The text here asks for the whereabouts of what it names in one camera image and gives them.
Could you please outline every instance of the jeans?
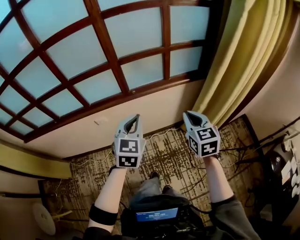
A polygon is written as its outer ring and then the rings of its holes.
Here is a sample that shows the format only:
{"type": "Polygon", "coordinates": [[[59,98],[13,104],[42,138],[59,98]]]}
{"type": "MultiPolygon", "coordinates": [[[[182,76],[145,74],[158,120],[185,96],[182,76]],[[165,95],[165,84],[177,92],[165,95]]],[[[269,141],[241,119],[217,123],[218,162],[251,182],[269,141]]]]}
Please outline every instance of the jeans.
{"type": "MultiPolygon", "coordinates": [[[[160,191],[160,180],[157,177],[145,180],[138,192],[131,199],[129,208],[134,208],[134,206],[145,197],[151,197],[160,194],[162,194],[160,191]]],[[[178,193],[173,188],[168,189],[164,194],[185,198],[182,194],[178,193]]]]}

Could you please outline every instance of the wooden window frame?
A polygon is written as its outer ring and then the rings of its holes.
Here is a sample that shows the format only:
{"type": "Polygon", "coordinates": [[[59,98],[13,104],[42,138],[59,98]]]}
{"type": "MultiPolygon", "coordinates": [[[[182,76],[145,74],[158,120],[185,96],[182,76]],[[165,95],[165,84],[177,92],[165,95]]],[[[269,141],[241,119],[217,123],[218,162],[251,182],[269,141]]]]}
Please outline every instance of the wooden window frame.
{"type": "Polygon", "coordinates": [[[220,0],[144,0],[140,2],[129,3],[126,5],[113,7],[111,9],[101,11],[97,0],[83,0],[88,11],[89,16],[65,27],[53,36],[49,37],[44,42],[40,43],[39,39],[34,35],[33,31],[26,22],[22,8],[30,0],[9,0],[11,11],[0,23],[0,33],[8,22],[14,17],[22,30],[23,34],[33,47],[33,51],[30,52],[12,71],[10,74],[6,72],[4,67],[0,64],[0,75],[4,78],[4,83],[0,86],[0,94],[6,89],[7,86],[11,86],[21,96],[23,96],[29,105],[22,109],[18,114],[14,114],[11,110],[0,104],[0,109],[12,116],[12,119],[5,125],[0,124],[0,128],[22,140],[25,143],[32,141],[44,134],[47,134],[53,130],[56,130],[71,122],[97,113],[104,109],[116,106],[118,104],[125,103],[127,101],[139,98],[160,90],[164,90],[170,87],[178,86],[181,84],[189,83],[195,80],[205,79],[211,62],[216,51],[216,46],[220,36],[224,30],[224,22],[226,22],[229,5],[224,6],[224,2],[220,0]],[[171,17],[170,6],[202,6],[210,8],[210,16],[208,22],[208,28],[206,38],[204,40],[189,41],[179,44],[171,44],[171,17]],[[104,19],[116,16],[119,14],[141,10],[146,8],[160,8],[162,17],[162,36],[163,44],[161,47],[144,50],[141,52],[133,53],[128,56],[124,56],[118,59],[114,50],[112,41],[108,34],[104,19]],[[67,79],[60,69],[56,66],[54,61],[50,58],[46,52],[54,44],[58,43],[62,39],[70,36],[71,34],[92,25],[103,52],[107,58],[107,62],[99,66],[88,69],[77,76],[67,79]],[[191,48],[196,46],[203,46],[202,55],[199,62],[199,68],[195,71],[187,72],[184,74],[170,77],[170,53],[171,51],[191,48]],[[161,81],[149,83],[135,89],[129,89],[126,79],[124,77],[121,65],[142,59],[145,57],[153,56],[156,54],[162,54],[163,56],[163,70],[164,78],[161,81]],[[52,90],[43,94],[35,99],[27,90],[25,90],[16,80],[16,76],[29,65],[36,57],[40,57],[51,72],[60,81],[60,85],[56,86],[52,90]],[[101,72],[111,69],[117,83],[121,89],[121,93],[101,99],[93,104],[89,104],[86,99],[75,89],[74,85],[101,72]],[[70,112],[62,117],[56,115],[49,108],[45,107],[42,102],[54,96],[55,94],[67,89],[82,105],[83,107],[70,112]],[[34,107],[38,108],[51,118],[53,121],[38,127],[30,121],[26,120],[23,115],[34,107]],[[16,121],[20,121],[23,124],[31,127],[33,131],[26,135],[22,135],[19,132],[13,130],[10,126],[16,121]]]}

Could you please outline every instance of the gold drape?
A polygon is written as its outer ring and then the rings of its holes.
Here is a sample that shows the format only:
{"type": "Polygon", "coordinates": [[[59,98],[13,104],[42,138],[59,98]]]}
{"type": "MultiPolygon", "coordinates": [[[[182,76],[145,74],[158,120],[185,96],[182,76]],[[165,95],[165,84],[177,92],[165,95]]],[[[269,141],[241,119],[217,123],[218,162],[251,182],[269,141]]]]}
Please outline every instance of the gold drape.
{"type": "Polygon", "coordinates": [[[67,162],[38,157],[0,143],[0,165],[12,170],[48,178],[71,178],[67,162]]]}
{"type": "Polygon", "coordinates": [[[233,0],[193,111],[221,126],[249,92],[278,40],[285,0],[233,0]]]}

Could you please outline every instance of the patterned carpet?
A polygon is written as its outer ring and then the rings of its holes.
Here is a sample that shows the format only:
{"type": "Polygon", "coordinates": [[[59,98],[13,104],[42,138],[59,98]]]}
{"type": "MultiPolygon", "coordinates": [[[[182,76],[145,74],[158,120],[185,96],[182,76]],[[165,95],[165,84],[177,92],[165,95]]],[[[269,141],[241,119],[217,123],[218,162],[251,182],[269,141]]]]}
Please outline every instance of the patterned carpet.
{"type": "MultiPolygon", "coordinates": [[[[222,139],[221,149],[237,148],[249,145],[253,142],[250,132],[243,120],[238,118],[220,130],[222,139]]],[[[115,165],[115,159],[110,154],[103,161],[110,149],[96,151],[83,157],[72,159],[71,172],[72,179],[49,181],[44,180],[43,186],[46,193],[56,191],[57,198],[48,198],[47,205],[52,214],[63,213],[72,210],[73,213],[65,216],[56,223],[59,229],[72,228],[84,232],[88,224],[88,213],[90,206],[96,200],[103,187],[108,171],[115,165]]],[[[237,198],[245,205],[249,196],[247,189],[251,188],[256,179],[261,179],[263,171],[260,163],[242,164],[236,171],[234,162],[239,160],[239,152],[221,152],[221,164],[224,167],[229,183],[237,198]]],[[[243,159],[258,156],[257,152],[248,150],[243,159]]],[[[138,190],[140,184],[148,179],[153,170],[160,173],[162,186],[169,184],[177,191],[183,193],[185,197],[196,207],[208,211],[210,210],[209,190],[205,170],[193,168],[204,167],[202,159],[195,159],[186,144],[184,132],[181,130],[171,130],[163,136],[154,136],[147,141],[143,161],[139,169],[130,169],[127,172],[121,201],[128,206],[130,198],[138,190]]],[[[250,197],[247,205],[252,205],[254,199],[250,197]]],[[[246,214],[251,216],[253,208],[245,208],[246,214]]],[[[210,225],[208,215],[201,214],[205,225],[210,225]]],[[[120,234],[120,221],[117,221],[114,234],[120,234]]]]}

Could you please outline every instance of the gray sleeve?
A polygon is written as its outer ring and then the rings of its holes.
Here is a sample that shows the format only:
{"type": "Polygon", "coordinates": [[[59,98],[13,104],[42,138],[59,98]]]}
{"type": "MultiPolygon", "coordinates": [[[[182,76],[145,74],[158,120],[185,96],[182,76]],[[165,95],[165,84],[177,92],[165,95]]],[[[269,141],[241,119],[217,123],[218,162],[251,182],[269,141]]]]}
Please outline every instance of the gray sleeve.
{"type": "Polygon", "coordinates": [[[230,234],[234,239],[260,240],[250,224],[240,201],[235,196],[212,203],[210,219],[214,226],[230,234]]]}

